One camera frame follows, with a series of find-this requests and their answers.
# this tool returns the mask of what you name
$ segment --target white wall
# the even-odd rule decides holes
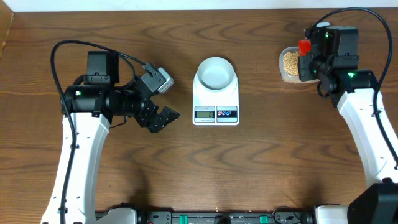
[[[4,0],[4,2],[14,12],[398,7],[398,0]]]

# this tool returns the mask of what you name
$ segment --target wooden edge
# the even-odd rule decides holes
[[[2,50],[6,45],[7,36],[10,32],[13,18],[14,12],[10,8],[8,8],[3,0],[0,0],[0,58],[2,55]]]

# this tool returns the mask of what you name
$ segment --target clear plastic bowl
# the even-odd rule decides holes
[[[288,47],[285,50],[283,50],[279,56],[279,70],[280,70],[280,74],[282,75],[283,81],[285,81],[287,83],[315,83],[315,82],[319,81],[319,80],[310,80],[310,81],[302,82],[299,79],[298,75],[291,75],[291,74],[287,73],[284,69],[284,55],[288,52],[291,52],[291,53],[299,52],[299,47]]]

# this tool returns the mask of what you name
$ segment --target digital kitchen scale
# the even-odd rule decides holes
[[[204,60],[193,79],[194,125],[238,125],[239,87],[232,65],[225,59]]]

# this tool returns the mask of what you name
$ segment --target wooden table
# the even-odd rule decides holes
[[[0,59],[0,223],[38,223],[50,200],[62,145],[50,52],[64,39],[150,60],[175,80],[154,101],[179,111],[178,121],[158,134],[133,119],[111,130],[99,167],[96,209],[120,202],[208,211],[349,204],[365,183],[346,123],[330,100],[318,96],[316,84],[284,83],[278,65],[281,51],[297,45],[303,29],[330,11],[17,13]],[[398,10],[377,12],[397,34]],[[377,19],[349,12],[329,21],[358,27],[360,67],[378,76],[387,39]],[[64,89],[86,72],[89,50],[82,45],[59,49],[56,64]],[[192,124],[193,76],[212,56],[230,60],[238,74],[237,127]],[[382,88],[396,132],[397,58],[395,51]],[[121,63],[121,83],[130,76]]]

